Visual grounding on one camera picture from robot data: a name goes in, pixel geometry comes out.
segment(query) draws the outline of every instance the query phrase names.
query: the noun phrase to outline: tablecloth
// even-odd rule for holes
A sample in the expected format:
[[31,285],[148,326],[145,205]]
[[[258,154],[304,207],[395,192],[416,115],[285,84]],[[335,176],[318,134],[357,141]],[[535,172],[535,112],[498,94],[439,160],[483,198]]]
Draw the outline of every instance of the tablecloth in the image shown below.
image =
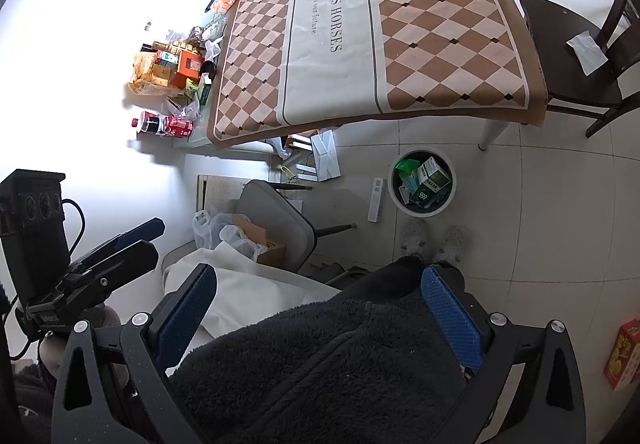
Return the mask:
[[513,0],[238,0],[212,96],[219,148],[364,119],[540,125],[547,99]]

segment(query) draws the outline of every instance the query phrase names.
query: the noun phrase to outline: trash can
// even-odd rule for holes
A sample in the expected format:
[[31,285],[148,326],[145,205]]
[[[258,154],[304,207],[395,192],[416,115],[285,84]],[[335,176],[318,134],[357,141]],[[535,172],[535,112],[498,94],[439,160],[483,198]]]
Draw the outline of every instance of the trash can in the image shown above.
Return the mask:
[[[400,194],[399,187],[402,185],[402,179],[398,175],[398,170],[396,169],[396,165],[406,158],[411,158],[418,160],[420,162],[426,162],[429,157],[434,157],[439,166],[446,171],[451,177],[451,190],[449,195],[444,200],[444,202],[436,202],[432,204],[428,209],[421,208],[418,204],[414,204],[409,202],[408,204],[404,204],[402,200],[402,195]],[[432,148],[431,146],[417,146],[415,148],[411,148],[408,151],[405,151],[401,154],[391,165],[389,168],[389,175],[387,182],[387,188],[389,190],[389,194],[391,195],[392,201],[396,204],[398,209],[404,211],[407,215],[418,218],[428,218],[437,215],[439,212],[444,211],[451,201],[453,200],[453,195],[456,193],[456,186],[458,184],[458,179],[456,177],[456,171],[453,167],[453,164],[449,160],[449,157],[444,155],[442,152]]]

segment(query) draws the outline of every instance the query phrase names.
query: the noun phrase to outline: person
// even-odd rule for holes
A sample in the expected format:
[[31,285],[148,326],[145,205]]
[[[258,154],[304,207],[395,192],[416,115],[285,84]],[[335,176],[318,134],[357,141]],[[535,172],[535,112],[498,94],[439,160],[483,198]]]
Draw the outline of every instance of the person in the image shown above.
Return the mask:
[[[470,245],[450,228],[433,251],[423,220],[401,230],[401,257],[325,302],[306,304],[230,332],[188,354],[170,387],[209,442],[423,443],[437,431],[466,380],[424,305],[422,271],[457,266]],[[22,419],[38,419],[47,442],[50,408],[25,404],[42,363],[16,377]]]

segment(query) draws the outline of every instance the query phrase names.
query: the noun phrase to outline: dark wooden chair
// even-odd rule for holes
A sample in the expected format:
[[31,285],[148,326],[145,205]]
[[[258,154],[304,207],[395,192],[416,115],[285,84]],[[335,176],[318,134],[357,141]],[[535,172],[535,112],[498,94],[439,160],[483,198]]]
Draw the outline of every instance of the dark wooden chair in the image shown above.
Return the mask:
[[[612,120],[640,108],[640,92],[623,99],[618,76],[640,60],[640,21],[634,20],[619,38],[607,48],[607,43],[620,22],[627,0],[614,0],[602,29],[573,11],[548,0],[520,0],[529,32],[536,45],[542,72],[545,75],[549,101],[606,108],[604,113],[570,106],[548,104],[552,112],[596,119],[587,128],[591,137]],[[608,61],[584,75],[574,50],[566,42],[588,30]]]

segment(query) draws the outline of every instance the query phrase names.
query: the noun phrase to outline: silver bolt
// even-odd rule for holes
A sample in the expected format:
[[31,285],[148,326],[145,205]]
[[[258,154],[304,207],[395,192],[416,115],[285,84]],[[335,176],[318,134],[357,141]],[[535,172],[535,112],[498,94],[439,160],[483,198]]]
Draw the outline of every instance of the silver bolt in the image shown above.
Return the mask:
[[561,321],[558,321],[557,319],[554,319],[551,322],[551,328],[556,332],[564,332],[564,323],[562,323]]
[[81,320],[74,325],[74,332],[77,332],[78,334],[80,334],[81,332],[84,332],[88,326],[89,326],[89,323],[87,323],[84,320]]
[[149,314],[145,312],[138,312],[131,318],[131,322],[137,327],[144,325],[147,321],[149,321]]
[[500,314],[499,312],[494,312],[493,314],[491,314],[491,317],[489,319],[491,320],[491,323],[499,327],[503,327],[507,324],[507,316],[505,316],[504,314]]

